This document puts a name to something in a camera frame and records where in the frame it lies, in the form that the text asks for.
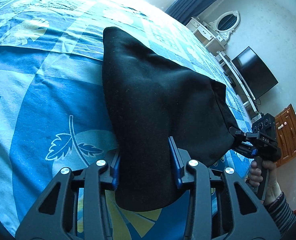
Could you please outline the striped sleeve right forearm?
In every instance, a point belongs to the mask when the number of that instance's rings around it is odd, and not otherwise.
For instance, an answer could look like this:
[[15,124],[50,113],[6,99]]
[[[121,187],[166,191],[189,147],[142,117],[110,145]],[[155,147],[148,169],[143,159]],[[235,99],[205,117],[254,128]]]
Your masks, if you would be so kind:
[[285,194],[282,192],[275,201],[271,204],[264,205],[264,207],[283,237],[296,222],[296,215],[289,207]]

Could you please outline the person's right hand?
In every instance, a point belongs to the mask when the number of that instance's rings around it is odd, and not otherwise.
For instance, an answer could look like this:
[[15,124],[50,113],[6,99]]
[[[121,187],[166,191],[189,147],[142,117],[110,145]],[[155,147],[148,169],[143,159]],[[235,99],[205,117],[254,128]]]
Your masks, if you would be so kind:
[[[262,167],[268,169],[270,172],[264,200],[265,205],[270,205],[282,194],[281,188],[277,181],[277,166],[271,161],[263,161]],[[253,187],[257,187],[262,181],[262,169],[259,168],[257,162],[253,160],[249,169],[249,183]]]

